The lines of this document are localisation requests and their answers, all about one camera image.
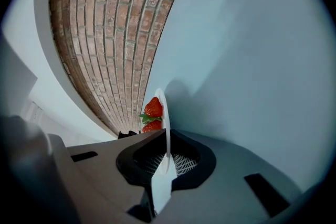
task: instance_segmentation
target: black slot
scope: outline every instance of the black slot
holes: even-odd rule
[[[82,161],[84,159],[89,159],[89,158],[92,158],[92,157],[95,157],[95,156],[98,156],[97,152],[89,151],[89,152],[73,155],[73,156],[71,156],[71,158],[74,162],[79,162],[79,161]]]
[[[289,203],[278,193],[261,174],[245,176],[247,184],[253,190],[270,217],[274,217],[287,207]]]

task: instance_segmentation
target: gray surface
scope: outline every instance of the gray surface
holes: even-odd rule
[[[241,145],[302,190],[335,148],[336,38],[321,0],[175,0],[146,95],[171,127]]]
[[[244,180],[260,173],[290,203],[301,192],[282,172],[251,151],[201,135],[181,132],[211,148],[217,163],[214,172],[197,189],[180,190],[153,223],[260,223],[267,212]]]
[[[123,149],[148,136],[140,134],[111,142],[74,146],[69,147],[68,151],[70,155],[97,152],[98,156],[76,162],[75,165],[97,191],[127,211],[140,203],[144,188],[127,183],[117,169],[116,159]]]
[[[62,139],[57,135],[48,135],[48,136],[50,138],[51,148],[59,175],[72,201],[75,204],[75,208],[78,212],[82,224],[142,223],[141,221],[126,214],[125,211],[123,210],[123,207],[127,204],[128,199],[131,205],[132,199],[134,199],[134,197],[137,196],[137,193],[136,191],[134,191],[134,189],[132,192],[134,197],[120,196],[120,192],[118,193],[118,195],[115,195],[114,197],[105,195],[109,193],[108,188],[112,188],[114,186],[119,187],[121,191],[122,190],[128,191],[128,188],[130,187],[130,185],[126,185],[127,184],[126,182],[123,183],[118,180],[117,173],[119,173],[119,171],[115,165],[105,167],[100,166],[98,162],[95,163],[95,165],[103,169],[114,169],[117,176],[115,180],[113,180],[113,178],[110,178],[111,181],[108,182],[108,184],[101,185],[101,183],[106,183],[105,177],[106,175],[109,175],[109,172],[107,172],[106,170],[102,170],[101,171],[102,173],[99,173],[99,175],[103,175],[103,178],[95,177],[95,175],[92,175],[93,177],[91,176],[88,177],[85,174],[85,172],[83,173],[82,170],[79,169],[79,166],[72,161],[70,154],[67,148],[65,148]],[[92,144],[92,148],[96,150],[95,145],[98,145],[97,148],[100,148],[102,144],[110,143],[111,145],[112,143],[115,142],[118,142],[118,140]],[[69,148],[69,151],[71,152],[71,154],[79,154],[82,153],[83,151],[86,151],[87,149],[88,149],[87,146],[84,145]]]
[[[4,115],[20,115],[37,78],[18,58],[0,32],[0,103]]]

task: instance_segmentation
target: light blue wall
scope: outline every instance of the light blue wall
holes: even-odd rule
[[[335,145],[336,39],[320,0],[175,0],[144,104],[171,126],[253,151],[302,190]]]

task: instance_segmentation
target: black plastic part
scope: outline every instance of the black plastic part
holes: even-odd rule
[[[191,156],[198,155],[198,164],[189,172],[179,176],[172,182],[172,191],[197,188],[214,171],[216,156],[210,148],[179,133],[171,131],[171,152],[188,152]]]
[[[179,153],[198,159],[198,165],[172,181],[172,191],[197,188],[214,171],[216,166],[215,154],[207,146],[184,136],[177,130],[171,130],[171,142],[171,154]],[[155,216],[151,188],[152,175],[141,168],[134,159],[146,157],[146,154],[165,153],[165,150],[166,135],[165,129],[163,129],[125,148],[116,159],[117,168],[127,182],[145,188],[144,197],[147,197],[151,218]],[[135,217],[137,217],[137,214],[141,214],[142,217],[144,211],[143,209],[140,210],[140,207],[132,207],[129,213]]]
[[[133,131],[129,131],[128,134],[123,134],[122,132],[119,132],[118,139],[122,139],[122,138],[125,138],[125,137],[134,136],[134,135],[136,135],[136,134],[137,134],[137,133],[136,133],[136,132],[133,132]]]
[[[130,210],[128,210],[127,213],[147,223],[152,221],[150,209],[148,207],[135,205]]]
[[[289,207],[289,203],[278,193],[261,174],[245,176],[247,184],[253,190],[270,217],[274,217]]]
[[[92,157],[95,157],[95,156],[98,156],[97,152],[89,151],[89,152],[73,155],[73,156],[71,156],[71,158],[74,162],[79,162],[79,161],[82,161],[84,159],[89,159],[89,158],[92,158]]]
[[[146,189],[143,192],[141,202],[139,205],[133,206],[131,209],[127,211],[130,215],[144,221],[144,222],[151,222],[154,218],[154,210],[151,207],[151,199],[149,197],[152,196],[151,190],[148,192]]]

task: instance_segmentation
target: gray machine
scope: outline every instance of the gray machine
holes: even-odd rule
[[[150,192],[143,186],[144,175],[150,178],[152,172],[143,160],[155,157],[155,151],[146,150],[143,158],[137,153],[147,146],[160,150],[165,130],[66,148],[57,135],[37,130],[32,135],[19,117],[5,119],[2,126],[12,133],[5,141],[14,174],[24,179],[27,189],[33,188],[37,199],[48,194],[52,203],[46,206],[66,211],[72,223],[278,223],[310,193],[302,195],[291,179],[241,146],[172,130],[174,143],[182,145],[179,155],[187,147],[185,153],[191,153],[195,165],[182,169],[172,182],[163,211],[144,216],[132,208],[151,210]],[[174,148],[172,155],[176,158]]]

